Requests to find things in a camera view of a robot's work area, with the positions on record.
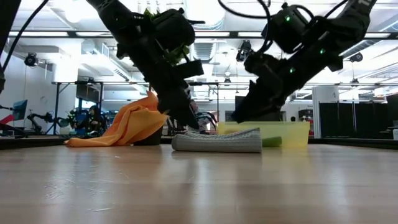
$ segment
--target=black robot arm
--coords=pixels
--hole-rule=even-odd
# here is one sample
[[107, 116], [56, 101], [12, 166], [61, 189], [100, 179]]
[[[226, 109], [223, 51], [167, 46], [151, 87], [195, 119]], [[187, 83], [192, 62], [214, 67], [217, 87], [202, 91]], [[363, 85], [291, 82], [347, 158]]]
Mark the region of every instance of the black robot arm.
[[202, 75], [199, 60], [172, 65], [170, 54], [195, 41], [195, 31], [183, 10], [169, 9], [153, 19], [131, 12], [118, 0], [87, 0], [118, 42], [117, 57], [129, 57], [159, 98], [158, 110], [179, 122], [198, 128], [185, 90], [184, 78]]
[[50, 113], [46, 113], [45, 115], [32, 113], [28, 115], [27, 119], [32, 123], [33, 130], [37, 133], [40, 133], [42, 131], [42, 127], [39, 124], [37, 124], [34, 118], [40, 118], [44, 120], [46, 123], [54, 122], [54, 120], [52, 119], [52, 115]]
[[342, 69], [343, 58], [339, 55], [363, 39], [375, 3], [376, 0], [349, 0], [336, 18], [315, 16], [311, 21], [296, 6], [284, 4], [270, 19], [268, 30], [264, 29], [265, 44], [274, 41], [284, 52], [295, 54], [288, 60], [278, 60], [252, 51], [244, 66], [259, 78], [232, 117], [240, 123], [277, 111], [289, 95], [325, 67], [332, 72]]

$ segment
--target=yellow plastic bin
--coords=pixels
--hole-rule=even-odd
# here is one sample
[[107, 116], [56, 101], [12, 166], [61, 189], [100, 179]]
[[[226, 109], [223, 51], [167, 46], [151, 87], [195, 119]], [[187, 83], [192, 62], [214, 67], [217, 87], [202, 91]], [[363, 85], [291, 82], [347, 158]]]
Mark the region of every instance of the yellow plastic bin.
[[252, 128], [260, 128], [263, 139], [281, 137], [282, 144], [280, 146], [282, 148], [302, 148], [308, 145], [309, 122], [253, 121], [241, 124], [219, 122], [217, 133], [230, 134]]

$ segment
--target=cable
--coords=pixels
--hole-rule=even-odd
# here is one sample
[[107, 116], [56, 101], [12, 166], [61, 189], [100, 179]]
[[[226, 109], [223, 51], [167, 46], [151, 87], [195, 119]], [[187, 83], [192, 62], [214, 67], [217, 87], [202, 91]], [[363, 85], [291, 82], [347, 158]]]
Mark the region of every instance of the cable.
[[311, 19], [314, 17], [313, 13], [309, 9], [307, 9], [305, 6], [302, 6], [302, 5], [291, 5], [291, 6], [294, 6], [297, 9], [303, 9], [311, 17]]
[[232, 9], [230, 9], [228, 6], [226, 6], [221, 0], [217, 0], [218, 4], [220, 4], [220, 6], [227, 12], [235, 15], [235, 16], [239, 16], [239, 17], [243, 17], [243, 18], [248, 18], [248, 19], [270, 19], [272, 16], [269, 13], [268, 7], [266, 6], [266, 4], [264, 3], [263, 0], [257, 0], [261, 6], [264, 8], [264, 10], [266, 10], [266, 16], [253, 16], [253, 15], [248, 15], [248, 14], [243, 14], [240, 12], [236, 12]]
[[49, 0], [44, 0], [38, 7], [37, 9], [32, 13], [32, 15], [30, 15], [30, 17], [26, 20], [25, 24], [22, 26], [21, 30], [18, 32], [18, 35], [16, 36], [16, 38], [14, 39], [10, 51], [8, 52], [6, 61], [4, 62], [4, 65], [2, 66], [2, 70], [6, 71], [6, 68], [8, 66], [8, 63], [11, 60], [11, 56], [13, 51], [15, 50], [15, 48], [17, 47], [18, 44], [18, 40], [21, 38], [22, 34], [24, 33], [26, 27], [30, 24], [30, 22], [32, 22], [33, 18], [40, 12], [40, 10], [43, 9], [43, 7], [48, 3]]
[[334, 13], [338, 8], [340, 8], [342, 5], [344, 5], [347, 2], [348, 2], [348, 0], [342, 0], [339, 4], [337, 4], [335, 7], [333, 7], [333, 9], [331, 9], [328, 13], [326, 13], [324, 18], [326, 19], [327, 17], [329, 17], [332, 13]]
[[[247, 14], [243, 14], [240, 12], [236, 12], [236, 11], [230, 9], [229, 7], [227, 7], [226, 5], [224, 5], [224, 3], [221, 2], [221, 0], [217, 0], [217, 1], [218, 1], [218, 4], [220, 4], [220, 6], [225, 11], [227, 11], [235, 16], [244, 17], [244, 18], [248, 18], [248, 19], [267, 19], [267, 24], [269, 23], [269, 20], [272, 17], [271, 13], [269, 12], [268, 6], [266, 6], [266, 4], [263, 0], [257, 0], [257, 2], [260, 3], [262, 8], [265, 10], [266, 16], [252, 16], [252, 15], [247, 15]], [[271, 47], [272, 44], [273, 44], [273, 41], [268, 39], [268, 25], [266, 25], [266, 33], [264, 35], [264, 43], [257, 52], [259, 52], [259, 53], [265, 52], [266, 50], [269, 49], [269, 47]]]

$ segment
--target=orange cloth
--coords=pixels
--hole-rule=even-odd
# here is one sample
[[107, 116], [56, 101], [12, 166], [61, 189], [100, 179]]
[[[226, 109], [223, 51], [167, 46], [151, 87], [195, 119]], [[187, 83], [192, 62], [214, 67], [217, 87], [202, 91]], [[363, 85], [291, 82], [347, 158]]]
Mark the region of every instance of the orange cloth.
[[161, 128], [167, 115], [157, 110], [157, 98], [148, 91], [148, 97], [123, 106], [112, 126], [98, 138], [71, 138], [65, 144], [72, 147], [123, 146], [148, 138]]

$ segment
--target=gray cloth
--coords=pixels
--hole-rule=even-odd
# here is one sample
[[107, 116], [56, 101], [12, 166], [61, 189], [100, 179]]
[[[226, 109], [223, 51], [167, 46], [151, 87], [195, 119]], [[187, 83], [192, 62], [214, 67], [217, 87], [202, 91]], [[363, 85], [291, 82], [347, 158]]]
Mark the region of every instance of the gray cloth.
[[222, 135], [187, 132], [174, 136], [172, 147], [176, 151], [260, 153], [262, 139], [259, 128]]

